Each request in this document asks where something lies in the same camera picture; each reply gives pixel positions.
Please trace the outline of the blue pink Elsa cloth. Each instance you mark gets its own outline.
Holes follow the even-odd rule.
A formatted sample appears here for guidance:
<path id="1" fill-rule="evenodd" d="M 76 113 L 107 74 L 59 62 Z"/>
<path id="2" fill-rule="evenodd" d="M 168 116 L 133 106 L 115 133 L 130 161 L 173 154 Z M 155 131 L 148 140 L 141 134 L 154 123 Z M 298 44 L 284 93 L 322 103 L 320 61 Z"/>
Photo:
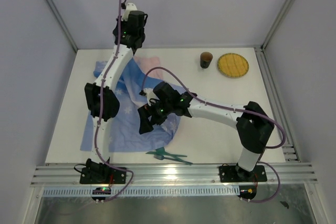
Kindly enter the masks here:
<path id="1" fill-rule="evenodd" d="M 120 102 L 117 116 L 109 133 L 109 152 L 147 152 L 168 145 L 177 132 L 180 117 L 170 114 L 161 125 L 154 126 L 150 133 L 139 134 L 140 117 L 138 108 L 146 97 L 139 92 L 145 74 L 160 66 L 159 57 L 133 57 L 127 64 L 115 89 Z"/>

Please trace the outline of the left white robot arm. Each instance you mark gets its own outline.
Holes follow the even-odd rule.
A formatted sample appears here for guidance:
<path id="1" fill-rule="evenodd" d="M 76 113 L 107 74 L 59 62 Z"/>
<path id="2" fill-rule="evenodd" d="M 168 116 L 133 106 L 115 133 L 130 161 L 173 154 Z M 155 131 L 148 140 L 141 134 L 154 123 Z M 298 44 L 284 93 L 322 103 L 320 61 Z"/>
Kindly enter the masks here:
<path id="1" fill-rule="evenodd" d="M 119 112 L 120 102 L 115 89 L 124 68 L 145 41 L 144 28 L 148 15 L 134 3 L 121 4 L 117 26 L 113 30 L 115 46 L 102 73 L 93 83 L 85 85 L 85 96 L 93 122 L 90 159 L 95 163 L 108 162 L 113 119 Z"/>

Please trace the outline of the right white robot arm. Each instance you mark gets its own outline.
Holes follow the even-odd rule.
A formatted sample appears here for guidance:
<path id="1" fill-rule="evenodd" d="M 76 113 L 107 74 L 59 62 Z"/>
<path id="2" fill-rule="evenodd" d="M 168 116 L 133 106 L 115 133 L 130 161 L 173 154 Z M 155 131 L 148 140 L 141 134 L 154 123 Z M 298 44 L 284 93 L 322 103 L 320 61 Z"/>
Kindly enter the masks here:
<path id="1" fill-rule="evenodd" d="M 235 166 L 237 178 L 247 181 L 253 177 L 257 162 L 275 127 L 258 103 L 249 102 L 245 106 L 219 105 L 198 98 L 196 93 L 179 93 L 164 81 L 154 89 L 141 90 L 140 95 L 147 98 L 147 103 L 138 109 L 140 134 L 153 131 L 155 125 L 161 125 L 172 113 L 225 124 L 237 130 L 243 146 Z"/>

